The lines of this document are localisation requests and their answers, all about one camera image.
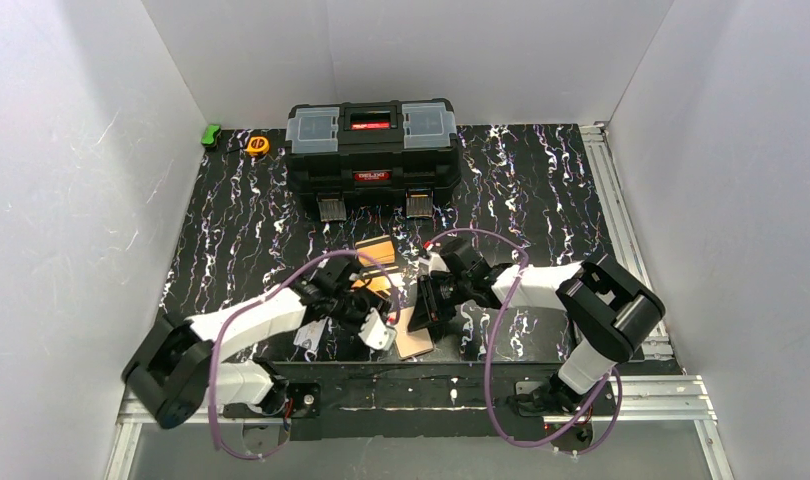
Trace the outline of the tan card holder with sleeves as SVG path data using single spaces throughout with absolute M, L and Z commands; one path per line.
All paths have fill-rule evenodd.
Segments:
M 408 331 L 409 321 L 413 311 L 413 307 L 402 309 L 399 321 L 395 326 L 397 332 L 395 346 L 400 360 L 406 360 L 429 353 L 435 348 L 434 342 L 427 329 L 423 328 L 415 332 Z

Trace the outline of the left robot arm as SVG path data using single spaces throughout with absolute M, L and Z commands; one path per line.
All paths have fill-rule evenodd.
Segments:
M 163 314 L 134 351 L 121 381 L 163 429 L 185 423 L 202 405 L 244 404 L 265 416 L 286 411 L 290 382 L 261 361 L 230 362 L 245 348 L 328 318 L 373 351 L 396 339 L 391 303 L 356 286 L 367 256 L 323 254 L 270 290 L 218 311 Z

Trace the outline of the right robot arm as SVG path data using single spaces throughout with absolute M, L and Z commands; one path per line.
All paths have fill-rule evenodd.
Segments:
M 491 265 L 469 240 L 452 238 L 431 253 L 429 271 L 417 281 L 408 329 L 448 323 L 468 301 L 565 312 L 583 339 L 539 395 L 574 402 L 629 361 L 666 313 L 662 300 L 607 253 L 562 266 Z

